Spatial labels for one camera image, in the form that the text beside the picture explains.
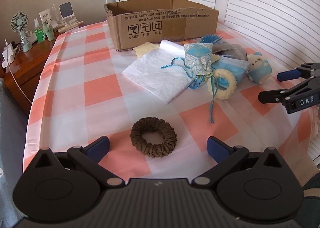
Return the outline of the blue penguin plush toy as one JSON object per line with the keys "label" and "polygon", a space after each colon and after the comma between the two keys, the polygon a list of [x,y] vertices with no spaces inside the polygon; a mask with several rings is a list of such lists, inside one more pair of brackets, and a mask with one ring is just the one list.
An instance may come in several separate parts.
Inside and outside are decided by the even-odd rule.
{"label": "blue penguin plush toy", "polygon": [[250,63],[247,75],[251,81],[262,84],[271,76],[272,67],[260,52],[247,54],[247,62]]}

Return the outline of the blue surgical mask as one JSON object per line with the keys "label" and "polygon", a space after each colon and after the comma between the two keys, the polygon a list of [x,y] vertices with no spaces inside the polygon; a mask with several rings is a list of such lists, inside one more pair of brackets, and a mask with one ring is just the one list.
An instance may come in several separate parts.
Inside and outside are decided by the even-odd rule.
{"label": "blue surgical mask", "polygon": [[219,60],[212,63],[213,69],[226,69],[230,71],[237,83],[239,83],[248,71],[250,63],[246,60],[239,60],[230,57],[221,56]]}

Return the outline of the cream knitted scrunchie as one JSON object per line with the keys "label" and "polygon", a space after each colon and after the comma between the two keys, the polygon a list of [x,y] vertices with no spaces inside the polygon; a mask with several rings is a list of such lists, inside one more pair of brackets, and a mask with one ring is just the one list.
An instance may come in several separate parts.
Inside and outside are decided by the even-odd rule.
{"label": "cream knitted scrunchie", "polygon": [[226,69],[216,69],[210,77],[210,88],[213,99],[227,100],[236,90],[235,76]]}

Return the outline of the brown knitted scrunchie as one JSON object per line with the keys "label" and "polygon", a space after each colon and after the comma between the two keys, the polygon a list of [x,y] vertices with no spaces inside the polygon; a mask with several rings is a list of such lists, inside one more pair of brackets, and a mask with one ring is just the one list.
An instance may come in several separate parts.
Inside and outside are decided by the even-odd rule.
{"label": "brown knitted scrunchie", "polygon": [[135,122],[130,139],[137,151],[151,158],[168,156],[177,145],[174,128],[157,117],[145,117]]}

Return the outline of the grey lace sachet bag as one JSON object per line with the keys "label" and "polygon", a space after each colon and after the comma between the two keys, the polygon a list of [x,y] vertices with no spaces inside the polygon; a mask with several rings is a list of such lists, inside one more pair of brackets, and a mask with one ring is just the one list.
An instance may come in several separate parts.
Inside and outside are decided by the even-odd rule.
{"label": "grey lace sachet bag", "polygon": [[228,42],[213,45],[213,54],[227,56],[238,60],[247,60],[247,53],[241,45],[230,44]]}

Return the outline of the blue floral sachet pouch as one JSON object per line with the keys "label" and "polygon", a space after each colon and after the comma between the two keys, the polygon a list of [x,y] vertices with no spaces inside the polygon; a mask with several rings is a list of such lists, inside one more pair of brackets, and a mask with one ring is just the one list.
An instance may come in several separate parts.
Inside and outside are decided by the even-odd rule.
{"label": "blue floral sachet pouch", "polygon": [[206,81],[212,75],[212,43],[184,44],[184,66],[190,78]]}

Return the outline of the wooden nightstand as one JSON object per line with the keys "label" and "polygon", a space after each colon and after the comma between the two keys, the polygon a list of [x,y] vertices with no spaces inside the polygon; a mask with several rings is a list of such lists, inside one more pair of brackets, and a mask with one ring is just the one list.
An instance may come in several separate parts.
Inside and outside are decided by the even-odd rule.
{"label": "wooden nightstand", "polygon": [[41,73],[54,44],[54,40],[34,43],[28,52],[20,51],[5,71],[5,86],[25,114],[30,113]]}

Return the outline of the green small box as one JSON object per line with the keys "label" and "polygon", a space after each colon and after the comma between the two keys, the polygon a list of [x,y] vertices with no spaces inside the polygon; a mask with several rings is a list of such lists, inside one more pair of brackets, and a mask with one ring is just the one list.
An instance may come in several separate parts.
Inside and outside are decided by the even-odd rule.
{"label": "green small box", "polygon": [[42,27],[34,29],[34,34],[36,36],[37,43],[42,43],[43,41],[46,40],[46,36],[44,34],[44,31],[43,31]]}

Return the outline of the white power strip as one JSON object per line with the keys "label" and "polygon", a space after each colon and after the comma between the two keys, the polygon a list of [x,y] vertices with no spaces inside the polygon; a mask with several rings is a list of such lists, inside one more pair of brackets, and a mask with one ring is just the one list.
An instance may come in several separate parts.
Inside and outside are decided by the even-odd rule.
{"label": "white power strip", "polygon": [[17,53],[18,47],[13,48],[11,43],[8,43],[7,40],[5,40],[5,47],[2,52],[3,56],[3,62],[2,62],[2,68],[5,69],[9,65],[14,62],[16,53]]}

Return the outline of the white remote control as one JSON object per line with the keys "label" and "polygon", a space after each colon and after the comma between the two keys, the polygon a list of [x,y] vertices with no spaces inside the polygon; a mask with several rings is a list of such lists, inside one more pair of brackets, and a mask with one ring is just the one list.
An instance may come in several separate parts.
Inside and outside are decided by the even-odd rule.
{"label": "white remote control", "polygon": [[82,23],[83,23],[83,21],[75,21],[73,23],[67,24],[67,25],[59,28],[57,31],[58,31],[58,33],[63,34],[65,32],[68,32],[69,30],[73,30],[75,28],[78,28]]}

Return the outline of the brown cardboard box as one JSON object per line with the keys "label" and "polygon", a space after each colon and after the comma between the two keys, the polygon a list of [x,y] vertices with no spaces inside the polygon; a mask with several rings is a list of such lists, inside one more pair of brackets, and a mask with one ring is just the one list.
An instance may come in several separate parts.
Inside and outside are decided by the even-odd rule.
{"label": "brown cardboard box", "polygon": [[215,34],[219,17],[218,10],[189,0],[125,0],[104,8],[117,51]]}

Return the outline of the white router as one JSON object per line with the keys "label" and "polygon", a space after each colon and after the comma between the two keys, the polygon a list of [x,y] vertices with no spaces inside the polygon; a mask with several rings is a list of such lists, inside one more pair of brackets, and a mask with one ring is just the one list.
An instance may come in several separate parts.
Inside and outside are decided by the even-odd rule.
{"label": "white router", "polygon": [[[57,26],[55,27],[56,30],[58,30],[59,28],[67,25],[66,21],[63,21],[60,15],[60,11],[59,11],[59,7],[57,7],[55,4],[52,4],[52,11],[54,13],[55,16],[55,21],[57,23]],[[75,14],[74,16],[70,19],[69,24],[73,23],[75,21],[78,21]]]}

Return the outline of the white card sign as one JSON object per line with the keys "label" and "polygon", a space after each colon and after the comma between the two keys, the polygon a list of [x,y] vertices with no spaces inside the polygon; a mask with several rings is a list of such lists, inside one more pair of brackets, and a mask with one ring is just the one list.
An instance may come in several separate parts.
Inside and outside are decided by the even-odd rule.
{"label": "white card sign", "polygon": [[47,25],[51,25],[52,22],[52,17],[51,17],[51,13],[50,13],[50,9],[46,9],[44,11],[41,11],[39,13],[41,22],[44,24],[46,23]]}

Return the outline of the white phone stand mirror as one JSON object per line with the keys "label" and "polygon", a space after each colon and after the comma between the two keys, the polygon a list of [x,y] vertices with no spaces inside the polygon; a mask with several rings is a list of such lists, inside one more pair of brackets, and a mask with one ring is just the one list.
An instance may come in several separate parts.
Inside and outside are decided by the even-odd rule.
{"label": "white phone stand mirror", "polygon": [[63,21],[68,24],[70,19],[74,16],[73,8],[71,2],[66,2],[59,5],[60,15]]}

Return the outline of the green desk fan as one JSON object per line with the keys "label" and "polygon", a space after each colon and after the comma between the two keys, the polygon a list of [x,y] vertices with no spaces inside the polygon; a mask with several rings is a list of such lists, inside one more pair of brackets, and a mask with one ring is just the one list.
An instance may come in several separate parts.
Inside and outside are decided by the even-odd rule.
{"label": "green desk fan", "polygon": [[10,21],[12,31],[20,34],[20,44],[23,52],[28,52],[32,48],[29,39],[31,38],[31,32],[27,30],[28,22],[29,17],[25,12],[16,13]]}

